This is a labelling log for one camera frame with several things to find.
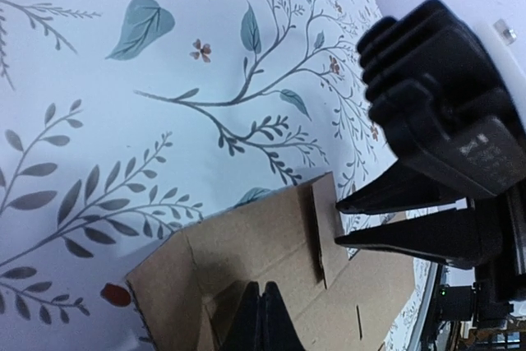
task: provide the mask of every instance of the black plastic part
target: black plastic part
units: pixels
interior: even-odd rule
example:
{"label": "black plastic part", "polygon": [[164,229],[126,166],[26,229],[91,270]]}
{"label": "black plastic part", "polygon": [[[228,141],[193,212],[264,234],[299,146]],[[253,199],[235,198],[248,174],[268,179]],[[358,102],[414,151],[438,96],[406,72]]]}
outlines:
{"label": "black plastic part", "polygon": [[503,249],[496,207],[480,202],[477,210],[447,210],[335,239],[347,248],[399,252],[442,265],[471,269]]}
{"label": "black plastic part", "polygon": [[278,285],[267,283],[260,296],[251,282],[239,303],[230,331],[219,351],[305,351]]}
{"label": "black plastic part", "polygon": [[374,182],[339,201],[336,208],[344,214],[374,215],[445,205],[461,197],[397,161]]}

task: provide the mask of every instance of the cardboard flap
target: cardboard flap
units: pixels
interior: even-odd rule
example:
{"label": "cardboard flap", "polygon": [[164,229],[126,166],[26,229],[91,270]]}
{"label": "cardboard flap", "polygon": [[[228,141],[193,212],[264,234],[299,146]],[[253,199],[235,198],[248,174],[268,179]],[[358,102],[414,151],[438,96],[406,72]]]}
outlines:
{"label": "cardboard flap", "polygon": [[320,239],[320,263],[327,289],[348,263],[347,251],[335,243],[335,238],[344,234],[344,227],[336,210],[337,198],[332,173],[312,184],[312,195]]}
{"label": "cardboard flap", "polygon": [[[174,234],[128,276],[159,349],[195,350],[202,321],[201,292],[183,232]],[[181,336],[180,330],[188,328]]]}

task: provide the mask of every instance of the floral wallpaper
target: floral wallpaper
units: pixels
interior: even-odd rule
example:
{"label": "floral wallpaper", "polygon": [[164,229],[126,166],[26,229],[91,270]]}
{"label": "floral wallpaper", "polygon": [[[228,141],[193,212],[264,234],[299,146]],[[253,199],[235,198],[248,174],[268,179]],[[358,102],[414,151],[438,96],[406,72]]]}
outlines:
{"label": "floral wallpaper", "polygon": [[163,240],[390,166],[354,51],[379,18],[375,0],[0,0],[2,349],[153,349],[123,279]]}

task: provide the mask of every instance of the cardboard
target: cardboard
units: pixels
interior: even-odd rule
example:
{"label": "cardboard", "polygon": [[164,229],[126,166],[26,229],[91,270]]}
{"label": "cardboard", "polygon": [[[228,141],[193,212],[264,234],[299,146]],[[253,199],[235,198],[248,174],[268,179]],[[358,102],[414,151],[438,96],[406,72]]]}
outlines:
{"label": "cardboard", "polygon": [[331,174],[174,234],[127,281],[159,351],[214,351],[249,280],[275,281],[309,351],[377,351],[414,291],[413,259],[351,261]]}

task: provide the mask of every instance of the white plastic part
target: white plastic part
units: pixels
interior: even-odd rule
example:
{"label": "white plastic part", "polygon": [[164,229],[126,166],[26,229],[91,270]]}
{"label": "white plastic part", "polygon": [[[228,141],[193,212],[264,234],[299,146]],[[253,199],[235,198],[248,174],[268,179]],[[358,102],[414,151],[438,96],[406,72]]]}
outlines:
{"label": "white plastic part", "polygon": [[472,26],[472,30],[501,74],[523,129],[526,131],[526,74],[523,68],[493,26],[476,23]]}

